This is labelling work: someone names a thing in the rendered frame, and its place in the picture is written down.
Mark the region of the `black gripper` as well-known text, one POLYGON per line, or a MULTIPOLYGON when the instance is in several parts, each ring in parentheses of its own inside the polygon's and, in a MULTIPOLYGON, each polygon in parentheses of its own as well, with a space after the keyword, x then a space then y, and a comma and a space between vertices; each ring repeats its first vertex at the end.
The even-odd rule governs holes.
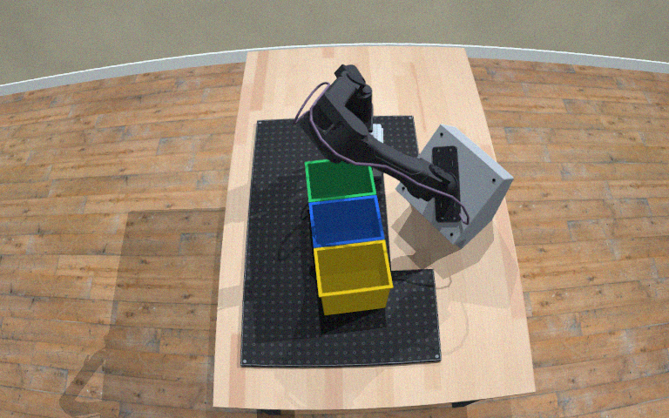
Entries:
POLYGON ((362 113, 362 122, 368 128, 368 132, 372 133, 373 132, 373 119, 374 119, 374 106, 373 106, 373 104, 367 110, 364 110, 364 111, 358 110, 358 111, 362 113))

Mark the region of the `yellow open-top bin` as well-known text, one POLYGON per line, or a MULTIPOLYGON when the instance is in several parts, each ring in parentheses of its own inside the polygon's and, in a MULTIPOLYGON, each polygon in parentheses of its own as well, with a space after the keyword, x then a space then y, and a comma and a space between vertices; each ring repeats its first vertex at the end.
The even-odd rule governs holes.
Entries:
POLYGON ((385 240, 314 248, 314 260, 324 315, 386 307, 393 284, 385 240))

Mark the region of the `green bin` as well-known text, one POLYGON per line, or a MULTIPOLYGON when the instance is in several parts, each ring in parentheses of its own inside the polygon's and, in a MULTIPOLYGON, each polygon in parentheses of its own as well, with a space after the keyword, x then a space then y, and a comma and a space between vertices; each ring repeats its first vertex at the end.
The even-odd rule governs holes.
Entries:
POLYGON ((376 196, 372 168, 328 159, 305 164, 308 203, 376 196))

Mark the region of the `blue open tray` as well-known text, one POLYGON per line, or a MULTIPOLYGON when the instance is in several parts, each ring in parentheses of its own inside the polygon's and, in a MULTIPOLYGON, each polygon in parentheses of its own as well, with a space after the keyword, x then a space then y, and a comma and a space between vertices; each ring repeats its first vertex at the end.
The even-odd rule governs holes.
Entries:
POLYGON ((385 240, 376 196, 309 203, 314 248, 385 240))

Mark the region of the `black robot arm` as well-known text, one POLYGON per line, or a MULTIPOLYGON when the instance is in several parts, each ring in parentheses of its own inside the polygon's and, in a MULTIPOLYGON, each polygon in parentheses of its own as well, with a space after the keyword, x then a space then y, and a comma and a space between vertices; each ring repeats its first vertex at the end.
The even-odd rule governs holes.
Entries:
POLYGON ((335 164, 341 162, 349 164, 348 161, 335 156, 338 154, 354 162, 383 165, 384 168, 370 167, 400 181, 417 199, 421 198, 429 202, 435 198, 437 222, 459 222, 461 206, 452 198, 432 192, 405 178, 411 178, 418 184, 452 195, 460 201, 457 148, 455 146, 434 147, 432 149, 433 164, 431 164, 423 158, 410 157, 385 145, 368 132, 368 128, 362 122, 362 113, 354 110, 367 110, 372 105, 372 88, 366 84, 355 65, 342 64, 334 74, 336 76, 334 84, 329 86, 329 91, 319 98, 313 109, 313 122, 316 128, 318 125, 322 130, 327 130, 332 124, 336 125, 326 135, 317 128, 327 146, 318 139, 311 126, 310 111, 299 122, 302 130, 321 154, 335 164), (356 146, 357 144, 360 145, 356 146), (355 146, 356 148, 349 153, 355 146))

